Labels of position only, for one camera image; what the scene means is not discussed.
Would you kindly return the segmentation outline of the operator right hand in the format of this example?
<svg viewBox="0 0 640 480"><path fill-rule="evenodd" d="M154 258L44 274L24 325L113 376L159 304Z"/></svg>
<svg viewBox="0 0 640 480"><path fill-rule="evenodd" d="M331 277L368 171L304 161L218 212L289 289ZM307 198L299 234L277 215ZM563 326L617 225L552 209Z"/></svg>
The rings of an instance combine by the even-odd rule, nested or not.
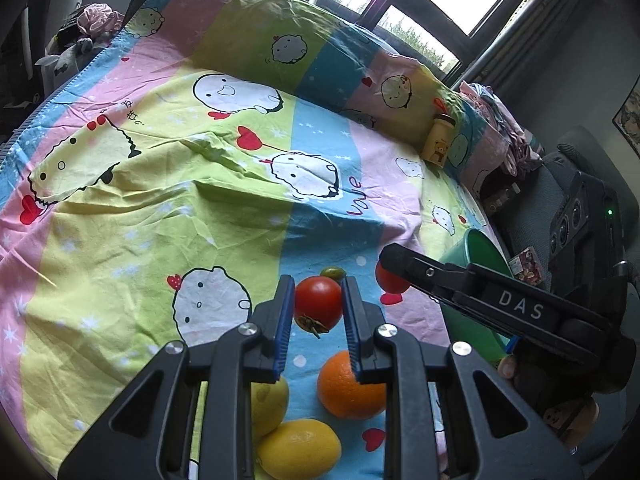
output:
<svg viewBox="0 0 640 480"><path fill-rule="evenodd" d="M576 448L596 426L600 406L571 362L521 352L505 356L497 370L567 448Z"/></svg>

